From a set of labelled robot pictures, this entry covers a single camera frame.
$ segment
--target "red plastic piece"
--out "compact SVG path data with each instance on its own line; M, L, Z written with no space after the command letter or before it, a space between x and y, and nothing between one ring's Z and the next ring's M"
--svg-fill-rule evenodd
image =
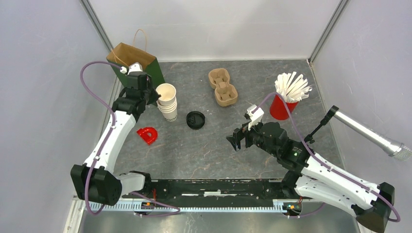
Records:
M299 102L286 103L291 113L293 112L298 103ZM286 108L283 105L282 100L278 96L275 96L275 99L272 102L269 112L273 116L273 118L277 120L286 120L289 118L288 112L286 112Z
M139 136L147 143L152 144L157 139L157 131L153 127L146 127L137 131Z

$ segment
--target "bag handle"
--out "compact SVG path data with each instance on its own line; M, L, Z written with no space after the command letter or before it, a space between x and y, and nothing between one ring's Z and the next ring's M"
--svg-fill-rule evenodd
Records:
M146 51L146 48L147 48L147 34L146 34L146 32L145 32L143 29L140 29L140 28L139 28L139 29L136 31L135 36L133 37L132 46L133 46L133 47L135 46L136 35L137 35L137 33L138 33L139 31L141 31L141 32L144 34L144 41L145 41L145 43L144 43L144 51ZM118 56L116 56L116 54L115 54L115 52L113 51L113 49L112 49L112 53L113 53L113 55L115 56L115 62L116 62L116 63L118 63L118 62L117 62L117 59L118 59L118 60L121 61L124 65L126 65L127 67L129 67L127 63L125 63L122 59L120 59Z
M146 51L146 48L147 48L147 34L146 34L146 32L145 32L143 29L141 29L141 28L139 28L139 29L136 31L135 37L133 37L132 46L133 46L133 47L135 46L136 35L137 35L137 33L138 33L139 31L141 31L141 32L144 34L144 41L145 41L145 42L144 42L144 51Z
M113 49L112 49L112 53L113 53L113 55L115 56L115 62L116 62L116 63L118 63L117 60L116 60L116 58L117 58L119 61L123 62L123 64L124 64L126 67L129 67L127 63L125 63L122 59L120 59L118 56L116 56L116 54L115 54L115 52L113 51Z

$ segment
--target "silver microphone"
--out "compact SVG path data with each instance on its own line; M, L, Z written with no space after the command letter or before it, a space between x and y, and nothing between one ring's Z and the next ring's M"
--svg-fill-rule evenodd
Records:
M392 140L390 138L387 138L376 133L372 129L369 129L368 127L360 124L359 122L349 117L347 114L343 113L336 106L333 106L332 108L335 108L334 110L336 112L334 117L336 119L338 119L343 124L349 126L351 129L355 130L360 135L366 137L369 141L378 145L390 157L394 157L400 161L406 161L411 157L411 149L406 147L403 143L400 143L398 141Z

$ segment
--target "white paper cup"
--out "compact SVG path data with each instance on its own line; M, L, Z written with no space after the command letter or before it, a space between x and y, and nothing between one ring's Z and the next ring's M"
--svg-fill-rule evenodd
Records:
M161 95L158 101L162 106L170 106L176 100L176 88L170 83L160 84L156 92Z
M175 106L177 106L177 100L176 100L176 99L175 99L174 102L173 102L171 105L169 105L169 106L162 106L162 105L160 105L159 102L157 102L157 107L159 108L160 111L168 111L168 110L174 108Z
M167 111L162 111L160 109L160 112L163 114L167 121L175 121L177 119L177 105Z

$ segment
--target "black cup lid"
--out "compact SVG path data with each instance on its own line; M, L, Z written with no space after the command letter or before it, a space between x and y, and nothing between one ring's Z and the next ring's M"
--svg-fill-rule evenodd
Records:
M205 125L205 115L201 112L193 111L186 116L186 123L194 130L198 130Z

